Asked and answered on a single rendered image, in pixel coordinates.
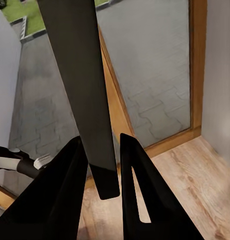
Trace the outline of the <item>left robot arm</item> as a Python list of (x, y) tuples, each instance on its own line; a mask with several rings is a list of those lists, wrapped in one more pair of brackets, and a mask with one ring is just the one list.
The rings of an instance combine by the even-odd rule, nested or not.
[(49, 153), (39, 157), (37, 160), (33, 160), (29, 158), (29, 154), (18, 148), (4, 148), (0, 146), (0, 169), (18, 171), (33, 179), (35, 179), (53, 159)]

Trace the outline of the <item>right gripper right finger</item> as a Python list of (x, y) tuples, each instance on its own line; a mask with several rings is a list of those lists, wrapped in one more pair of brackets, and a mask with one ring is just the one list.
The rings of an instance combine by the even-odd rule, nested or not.
[[(120, 134), (124, 240), (204, 240), (139, 141)], [(134, 169), (151, 223), (140, 221)]]

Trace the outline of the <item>poster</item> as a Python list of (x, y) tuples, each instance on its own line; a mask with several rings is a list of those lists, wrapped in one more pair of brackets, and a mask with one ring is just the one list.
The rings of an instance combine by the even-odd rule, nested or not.
[(120, 196), (95, 0), (37, 0), (101, 200)]

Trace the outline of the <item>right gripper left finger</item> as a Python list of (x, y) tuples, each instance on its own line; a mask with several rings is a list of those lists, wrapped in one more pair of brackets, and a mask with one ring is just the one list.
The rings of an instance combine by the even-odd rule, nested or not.
[(0, 240), (77, 240), (87, 169), (77, 136), (0, 216)]

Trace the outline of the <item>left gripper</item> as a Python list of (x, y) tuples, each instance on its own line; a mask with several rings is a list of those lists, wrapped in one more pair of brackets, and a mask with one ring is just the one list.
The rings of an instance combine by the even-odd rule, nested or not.
[(26, 170), (26, 175), (29, 176), (30, 178), (33, 178), (35, 179), (42, 171), (43, 171), (44, 168), (42, 169), (37, 169), (35, 166), (34, 166), (34, 161), (32, 161), (29, 166), (27, 167), (27, 170)]

